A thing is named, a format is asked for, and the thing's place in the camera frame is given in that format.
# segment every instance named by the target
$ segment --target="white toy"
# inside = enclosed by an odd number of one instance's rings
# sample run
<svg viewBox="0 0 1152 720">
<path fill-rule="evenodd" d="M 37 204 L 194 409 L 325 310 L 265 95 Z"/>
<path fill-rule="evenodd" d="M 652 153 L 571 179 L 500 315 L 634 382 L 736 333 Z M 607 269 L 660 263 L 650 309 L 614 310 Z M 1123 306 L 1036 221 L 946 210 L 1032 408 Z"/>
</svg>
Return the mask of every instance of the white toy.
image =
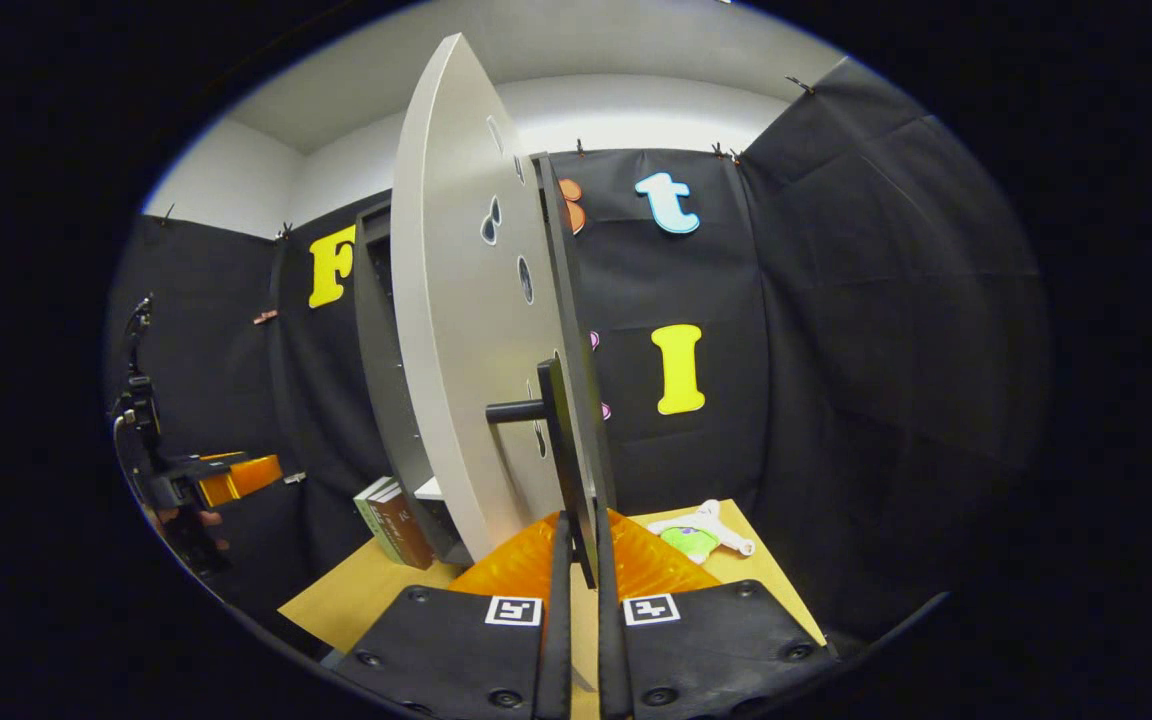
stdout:
<svg viewBox="0 0 1152 720">
<path fill-rule="evenodd" d="M 690 515 L 681 515 L 672 520 L 658 520 L 655 523 L 649 524 L 647 530 L 654 536 L 660 536 L 666 530 L 675 528 L 682 530 L 684 535 L 695 533 L 696 530 L 700 530 L 700 532 L 712 536 L 719 544 L 740 552 L 745 558 L 753 555 L 755 541 L 742 538 L 732 532 L 730 529 L 727 529 L 722 524 L 722 521 L 718 518 L 718 507 L 717 500 L 707 500 L 696 511 L 691 511 Z M 690 559 L 696 564 L 704 562 L 708 558 L 708 553 L 713 550 L 713 546 L 707 546 L 705 543 L 697 543 L 692 538 L 673 537 L 662 539 L 666 539 L 672 546 L 684 552 L 687 559 Z"/>
</svg>

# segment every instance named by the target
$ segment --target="white ceiling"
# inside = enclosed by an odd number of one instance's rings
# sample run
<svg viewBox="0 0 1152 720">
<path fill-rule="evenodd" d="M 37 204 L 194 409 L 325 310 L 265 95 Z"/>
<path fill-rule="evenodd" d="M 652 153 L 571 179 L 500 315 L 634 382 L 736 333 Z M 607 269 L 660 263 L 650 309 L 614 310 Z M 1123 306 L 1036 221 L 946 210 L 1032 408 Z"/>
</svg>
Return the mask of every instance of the white ceiling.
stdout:
<svg viewBox="0 0 1152 720">
<path fill-rule="evenodd" d="M 842 58 L 780 18 L 717 0 L 434 0 L 364 26 L 249 96 L 229 119 L 310 154 L 407 108 L 439 41 L 461 32 L 494 83 L 645 74 L 791 101 Z"/>
</svg>

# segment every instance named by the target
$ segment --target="white wall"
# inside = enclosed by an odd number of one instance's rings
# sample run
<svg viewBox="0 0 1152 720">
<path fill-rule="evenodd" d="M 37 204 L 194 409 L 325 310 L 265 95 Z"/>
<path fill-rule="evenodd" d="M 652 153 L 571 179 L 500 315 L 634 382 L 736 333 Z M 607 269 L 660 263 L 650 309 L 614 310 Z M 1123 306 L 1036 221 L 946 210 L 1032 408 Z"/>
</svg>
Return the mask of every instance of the white wall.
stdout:
<svg viewBox="0 0 1152 720">
<path fill-rule="evenodd" d="M 617 147 L 737 151 L 788 103 L 735 88 L 654 76 L 563 76 L 497 86 L 526 152 Z M 403 113 L 349 132 L 309 156 L 289 217 L 304 223 L 393 187 Z"/>
<path fill-rule="evenodd" d="M 288 219 L 305 157 L 233 120 L 202 135 L 150 194 L 142 213 L 273 240 Z"/>
<path fill-rule="evenodd" d="M 749 147 L 786 100 L 654 76 L 563 76 L 497 86 L 526 152 L 620 147 Z M 305 158 L 233 120 L 202 136 L 146 202 L 145 213 L 273 238 L 393 187 L 403 113 L 381 118 Z"/>
</svg>

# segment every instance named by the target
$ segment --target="table surface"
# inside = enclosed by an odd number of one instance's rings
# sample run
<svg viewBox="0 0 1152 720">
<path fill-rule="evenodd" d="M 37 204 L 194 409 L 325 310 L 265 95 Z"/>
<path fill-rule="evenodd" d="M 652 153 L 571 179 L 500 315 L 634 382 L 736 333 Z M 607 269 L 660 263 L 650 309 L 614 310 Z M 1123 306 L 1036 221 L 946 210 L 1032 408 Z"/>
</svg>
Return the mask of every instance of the table surface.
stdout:
<svg viewBox="0 0 1152 720">
<path fill-rule="evenodd" d="M 741 537 L 753 539 L 755 554 L 745 558 L 732 548 L 719 546 L 702 568 L 722 583 L 737 579 L 758 579 L 781 602 L 790 615 L 803 626 L 814 641 L 824 644 L 824 634 L 806 609 L 776 560 L 764 550 L 763 541 L 741 514 L 736 503 L 723 500 L 719 518 Z M 677 510 L 652 511 L 634 515 L 631 520 L 646 526 L 658 520 L 676 518 L 695 511 L 699 506 Z M 376 541 L 367 541 L 347 560 L 340 562 L 314 584 L 280 607 L 285 617 L 316 638 L 340 652 L 348 652 L 353 644 L 376 623 L 407 585 L 447 588 L 462 574 L 454 564 L 435 561 L 426 570 L 394 564 Z M 598 717 L 598 593 L 585 588 L 579 567 L 573 564 L 573 719 Z"/>
</svg>

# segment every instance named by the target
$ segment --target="book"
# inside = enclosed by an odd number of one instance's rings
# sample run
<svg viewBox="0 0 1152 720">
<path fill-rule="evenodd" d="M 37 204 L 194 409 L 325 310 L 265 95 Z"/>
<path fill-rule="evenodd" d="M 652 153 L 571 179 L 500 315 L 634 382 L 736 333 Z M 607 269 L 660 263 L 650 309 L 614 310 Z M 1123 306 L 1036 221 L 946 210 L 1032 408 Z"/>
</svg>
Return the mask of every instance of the book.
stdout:
<svg viewBox="0 0 1152 720">
<path fill-rule="evenodd" d="M 381 528 L 389 533 L 389 539 L 397 548 L 403 564 L 422 570 L 429 569 L 434 562 L 434 548 L 429 546 L 429 539 L 425 539 L 420 524 L 417 524 L 411 507 L 407 505 L 403 488 L 394 483 L 393 488 L 374 493 L 366 502 L 376 513 Z"/>
<path fill-rule="evenodd" d="M 371 483 L 370 486 L 364 488 L 358 495 L 353 499 L 353 502 L 358 507 L 358 515 L 362 515 L 362 520 L 367 523 L 367 529 L 371 530 L 371 537 L 376 538 L 376 543 L 380 544 L 380 551 L 385 553 L 385 556 L 389 561 L 397 562 L 397 564 L 406 564 L 401 555 L 397 554 L 397 547 L 389 539 L 389 533 L 385 532 L 384 526 L 380 524 L 380 520 L 376 517 L 376 513 L 371 510 L 371 506 L 367 505 L 367 497 L 376 495 L 380 491 L 388 492 L 391 486 L 397 486 L 392 477 L 385 475 L 384 478 Z"/>
</svg>

